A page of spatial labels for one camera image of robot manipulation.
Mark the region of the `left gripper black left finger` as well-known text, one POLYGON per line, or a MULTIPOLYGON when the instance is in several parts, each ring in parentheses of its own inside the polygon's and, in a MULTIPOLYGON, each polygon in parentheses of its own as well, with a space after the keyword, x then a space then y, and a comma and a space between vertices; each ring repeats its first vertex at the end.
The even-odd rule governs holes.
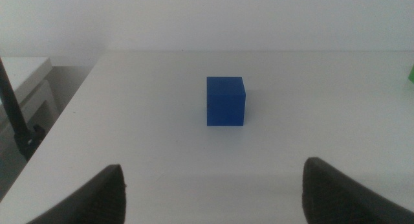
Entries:
POLYGON ((126 192, 122 167, 111 164, 69 197, 31 220, 44 224, 125 222, 126 192))

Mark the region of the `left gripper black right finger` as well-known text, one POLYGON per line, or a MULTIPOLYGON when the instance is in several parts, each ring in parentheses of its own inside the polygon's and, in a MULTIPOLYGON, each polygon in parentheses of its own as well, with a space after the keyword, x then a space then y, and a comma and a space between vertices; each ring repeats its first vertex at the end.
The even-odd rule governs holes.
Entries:
POLYGON ((305 161, 302 208, 308 223, 413 223, 413 212, 318 157, 305 161))

